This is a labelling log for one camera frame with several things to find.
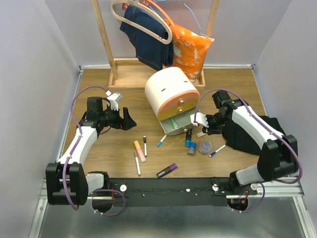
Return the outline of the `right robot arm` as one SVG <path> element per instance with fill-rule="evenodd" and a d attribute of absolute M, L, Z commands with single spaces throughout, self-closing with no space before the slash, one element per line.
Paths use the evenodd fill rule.
<path fill-rule="evenodd" d="M 212 89 L 212 99 L 218 112 L 202 115 L 203 133 L 221 134 L 224 126 L 234 122 L 240 126 L 260 148 L 258 162 L 234 171 L 229 176 L 228 189 L 233 194 L 245 190 L 246 185 L 258 182 L 277 181 L 288 183 L 282 177 L 297 173 L 292 182 L 297 183 L 303 175 L 298 158 L 297 139 L 275 130 L 258 116 L 240 96 L 232 99 L 231 91 Z"/>

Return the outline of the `white eraser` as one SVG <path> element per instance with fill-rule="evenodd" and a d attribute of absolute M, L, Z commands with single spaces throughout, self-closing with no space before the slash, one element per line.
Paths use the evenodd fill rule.
<path fill-rule="evenodd" d="M 197 137 L 198 137 L 198 138 L 201 138 L 201 137 L 203 137 L 204 135 L 205 135 L 205 133 L 203 133 L 203 132 L 197 133 Z"/>

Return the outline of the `green clear highlighter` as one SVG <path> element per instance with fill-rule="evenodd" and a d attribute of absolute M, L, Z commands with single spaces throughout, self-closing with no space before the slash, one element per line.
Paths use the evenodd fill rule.
<path fill-rule="evenodd" d="M 173 126 L 174 130 L 177 130 L 179 128 L 179 126 L 174 118 L 169 118 L 169 121 L 170 121 L 171 125 Z"/>

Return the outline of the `clear jar of paper clips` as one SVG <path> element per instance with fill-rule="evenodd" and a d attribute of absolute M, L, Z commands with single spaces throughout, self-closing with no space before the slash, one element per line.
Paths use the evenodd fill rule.
<path fill-rule="evenodd" d="M 203 155 L 208 154 L 212 149 L 212 143 L 208 140 L 203 140 L 199 145 L 199 152 Z"/>

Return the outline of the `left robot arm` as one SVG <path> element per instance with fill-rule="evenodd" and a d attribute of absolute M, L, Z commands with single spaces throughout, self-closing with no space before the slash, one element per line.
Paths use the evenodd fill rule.
<path fill-rule="evenodd" d="M 83 164 L 92 145 L 105 127 L 129 130 L 137 124 L 128 109 L 119 109 L 119 93 L 103 97 L 89 97 L 87 110 L 76 128 L 76 134 L 66 152 L 46 167 L 47 196 L 50 205 L 84 205 L 88 195 L 96 192 L 104 196 L 110 184 L 106 172 L 84 173 Z"/>

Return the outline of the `white rounded drawer organizer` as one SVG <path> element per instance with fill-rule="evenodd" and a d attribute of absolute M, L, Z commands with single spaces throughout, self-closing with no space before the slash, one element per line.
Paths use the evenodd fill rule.
<path fill-rule="evenodd" d="M 200 93 L 180 68 L 154 73 L 146 82 L 145 95 L 165 134 L 178 135 L 193 128 L 190 115 L 195 112 Z M 169 118 L 175 119 L 177 130 Z"/>

